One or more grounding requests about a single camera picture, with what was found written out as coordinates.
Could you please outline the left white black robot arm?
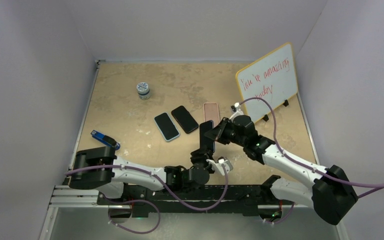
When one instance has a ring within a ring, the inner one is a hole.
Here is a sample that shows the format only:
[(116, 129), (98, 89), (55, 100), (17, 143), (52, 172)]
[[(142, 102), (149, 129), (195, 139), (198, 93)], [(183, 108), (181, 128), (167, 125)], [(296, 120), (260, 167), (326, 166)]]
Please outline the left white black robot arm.
[(110, 146), (80, 150), (68, 174), (68, 185), (76, 190), (98, 190), (118, 205), (129, 199), (128, 184), (151, 191), (188, 192), (205, 185), (217, 170), (217, 162), (207, 149), (193, 151), (190, 160), (190, 168), (150, 167), (117, 156)]

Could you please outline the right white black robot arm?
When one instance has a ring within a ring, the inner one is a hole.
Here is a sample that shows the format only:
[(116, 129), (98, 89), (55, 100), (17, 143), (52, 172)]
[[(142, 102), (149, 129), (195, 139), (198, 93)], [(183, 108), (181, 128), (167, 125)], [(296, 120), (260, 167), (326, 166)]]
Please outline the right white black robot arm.
[(268, 204), (291, 201), (312, 208), (326, 223), (337, 225), (359, 199), (354, 188), (346, 183), (349, 179), (342, 168), (318, 165), (280, 150), (274, 140), (258, 133), (247, 115), (224, 117), (204, 135), (223, 145), (239, 145), (249, 159), (295, 179), (291, 182), (276, 177), (263, 187), (260, 196)]

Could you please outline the phone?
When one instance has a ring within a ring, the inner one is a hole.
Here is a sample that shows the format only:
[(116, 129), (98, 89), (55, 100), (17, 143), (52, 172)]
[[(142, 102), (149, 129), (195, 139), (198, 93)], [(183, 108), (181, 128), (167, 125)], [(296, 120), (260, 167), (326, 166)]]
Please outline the phone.
[(180, 136), (179, 130), (167, 112), (163, 112), (153, 119), (166, 142), (173, 141)]
[(199, 124), (183, 105), (176, 107), (170, 113), (186, 134), (198, 129)]

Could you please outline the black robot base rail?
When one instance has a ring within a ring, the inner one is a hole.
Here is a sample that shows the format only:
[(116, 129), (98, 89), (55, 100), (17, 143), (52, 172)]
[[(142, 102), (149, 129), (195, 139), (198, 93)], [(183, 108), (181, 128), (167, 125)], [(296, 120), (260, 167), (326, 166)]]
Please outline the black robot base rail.
[[(206, 208), (221, 197), (223, 185), (205, 185), (189, 192), (177, 192), (176, 195), (187, 204), (196, 208)], [(106, 199), (103, 193), (99, 193), (98, 205), (123, 205), (129, 200), (146, 200), (153, 203), (161, 213), (198, 214), (199, 211), (190, 209), (168, 191), (151, 191), (143, 186), (127, 185), (124, 193), (118, 199)], [(229, 185), (223, 200), (214, 208), (207, 210), (208, 214), (241, 214), (246, 217), (271, 218), (280, 210), (280, 206), (291, 205), (288, 200), (275, 198), (267, 188), (252, 185)]]

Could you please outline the pink phone case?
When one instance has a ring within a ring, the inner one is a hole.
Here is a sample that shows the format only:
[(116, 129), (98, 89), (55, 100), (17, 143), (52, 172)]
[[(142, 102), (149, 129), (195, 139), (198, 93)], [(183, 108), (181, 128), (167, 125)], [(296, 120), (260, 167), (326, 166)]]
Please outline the pink phone case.
[(205, 122), (212, 121), (214, 125), (220, 123), (219, 106), (216, 102), (205, 102), (203, 104), (203, 119)]

